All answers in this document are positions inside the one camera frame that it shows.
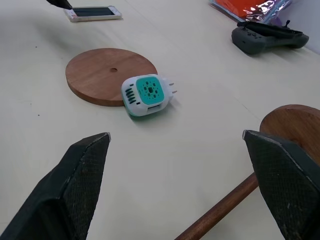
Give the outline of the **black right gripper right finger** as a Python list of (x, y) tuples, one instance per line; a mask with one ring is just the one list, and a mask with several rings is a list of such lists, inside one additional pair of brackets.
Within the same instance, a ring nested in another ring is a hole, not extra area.
[(244, 130), (261, 195), (285, 240), (320, 240), (320, 166), (296, 143)]

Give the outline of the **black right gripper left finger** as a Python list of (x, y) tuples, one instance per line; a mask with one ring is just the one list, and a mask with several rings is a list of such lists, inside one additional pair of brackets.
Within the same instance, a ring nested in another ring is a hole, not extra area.
[(100, 195), (108, 132), (72, 144), (35, 186), (0, 240), (86, 240)]

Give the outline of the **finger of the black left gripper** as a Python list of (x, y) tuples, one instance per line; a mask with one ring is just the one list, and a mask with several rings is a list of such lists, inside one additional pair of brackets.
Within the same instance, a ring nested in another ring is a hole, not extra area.
[(72, 10), (73, 7), (68, 0), (46, 0), (51, 5), (65, 10)]

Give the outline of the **wooden stand with rod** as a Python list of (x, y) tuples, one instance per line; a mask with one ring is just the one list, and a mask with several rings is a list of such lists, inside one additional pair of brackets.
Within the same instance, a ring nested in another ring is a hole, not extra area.
[[(320, 110), (300, 105), (280, 106), (267, 114), (259, 127), (264, 134), (289, 140), (300, 146), (320, 166)], [(253, 173), (201, 216), (175, 240), (200, 240), (254, 190), (260, 189)]]

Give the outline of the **round wooden disc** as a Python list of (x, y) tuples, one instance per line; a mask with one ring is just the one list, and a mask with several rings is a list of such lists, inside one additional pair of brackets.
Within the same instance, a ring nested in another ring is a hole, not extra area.
[(66, 81), (79, 98), (100, 106), (124, 106), (121, 86), (131, 77), (157, 74), (144, 56), (119, 48), (85, 51), (69, 61)]

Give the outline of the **white smartphone in clear case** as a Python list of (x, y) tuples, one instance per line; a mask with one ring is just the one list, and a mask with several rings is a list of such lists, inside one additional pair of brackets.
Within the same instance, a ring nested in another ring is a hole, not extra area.
[(121, 20), (122, 14), (114, 6), (74, 7), (63, 10), (72, 23)]

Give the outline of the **white and teal plug adapter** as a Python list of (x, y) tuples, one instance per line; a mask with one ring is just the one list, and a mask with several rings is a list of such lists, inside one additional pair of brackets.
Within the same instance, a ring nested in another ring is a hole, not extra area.
[(121, 86), (121, 96), (129, 115), (143, 117), (166, 108), (174, 94), (174, 83), (158, 74), (130, 77)]

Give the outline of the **dark grey handheld controller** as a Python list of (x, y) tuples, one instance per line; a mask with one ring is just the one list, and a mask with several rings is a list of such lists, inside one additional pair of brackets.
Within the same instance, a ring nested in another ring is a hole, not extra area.
[(233, 44), (247, 55), (259, 55), (274, 48), (300, 49), (304, 47), (309, 36), (302, 31), (284, 26), (269, 25), (253, 21), (238, 22), (231, 33)]

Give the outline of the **orange item in clear bag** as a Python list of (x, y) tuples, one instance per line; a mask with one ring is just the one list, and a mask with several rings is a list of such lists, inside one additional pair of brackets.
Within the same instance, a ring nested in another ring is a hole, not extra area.
[(238, 22), (269, 24), (292, 0), (209, 0), (214, 8)]

